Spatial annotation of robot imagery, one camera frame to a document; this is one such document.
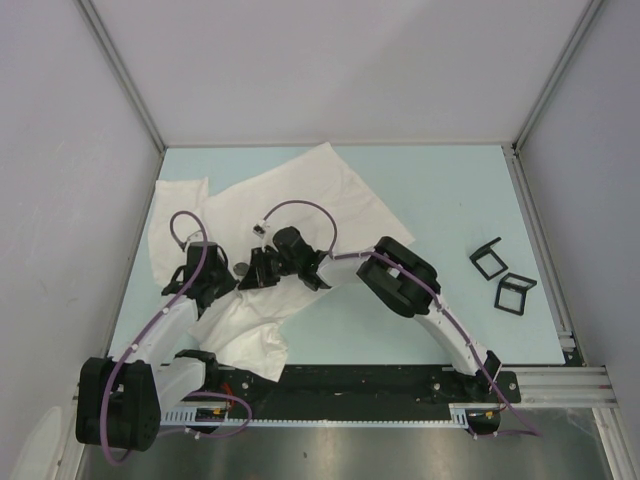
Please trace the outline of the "white t-shirt garment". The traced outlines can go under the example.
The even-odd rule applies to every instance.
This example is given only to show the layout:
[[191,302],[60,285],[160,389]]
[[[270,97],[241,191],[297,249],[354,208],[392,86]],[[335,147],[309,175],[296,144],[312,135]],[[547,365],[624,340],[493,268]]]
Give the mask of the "white t-shirt garment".
[[[160,287],[184,262],[176,241],[198,232],[187,212],[200,218],[231,262],[246,259],[261,243],[255,225],[266,226],[267,240],[294,226],[311,246],[334,254],[368,250],[383,236],[405,245],[415,240],[328,143],[293,159],[273,148],[169,150],[147,227],[152,275]],[[321,296],[288,277],[275,287],[216,301],[189,333],[222,363],[276,381],[288,357],[281,325]]]

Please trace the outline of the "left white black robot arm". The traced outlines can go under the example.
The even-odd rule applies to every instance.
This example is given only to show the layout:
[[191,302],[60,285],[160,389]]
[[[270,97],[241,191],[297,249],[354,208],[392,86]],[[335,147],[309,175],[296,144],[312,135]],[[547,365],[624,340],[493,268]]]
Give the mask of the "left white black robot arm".
[[159,320],[144,328],[142,339],[125,342],[107,358],[85,361],[79,378],[75,437],[82,444],[101,444],[103,394],[117,362],[130,355],[115,374],[107,402],[106,437],[111,448],[146,451],[154,442],[164,414],[193,393],[207,400],[221,387],[216,356],[183,349],[165,365],[178,340],[194,326],[211,304],[237,284],[224,250],[214,242],[187,247],[186,263],[176,269],[162,290]]

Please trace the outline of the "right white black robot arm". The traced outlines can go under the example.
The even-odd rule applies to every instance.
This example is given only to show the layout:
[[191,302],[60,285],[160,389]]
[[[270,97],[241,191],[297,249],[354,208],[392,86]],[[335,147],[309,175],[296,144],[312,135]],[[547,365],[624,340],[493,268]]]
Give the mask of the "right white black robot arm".
[[361,281],[393,313],[416,320],[449,354],[469,399],[484,401],[497,391],[502,362],[451,312],[436,269],[394,238],[384,236],[370,250],[335,255],[313,248],[298,229],[286,227],[270,246],[251,251],[239,288],[273,287],[285,276],[297,277],[314,292]]

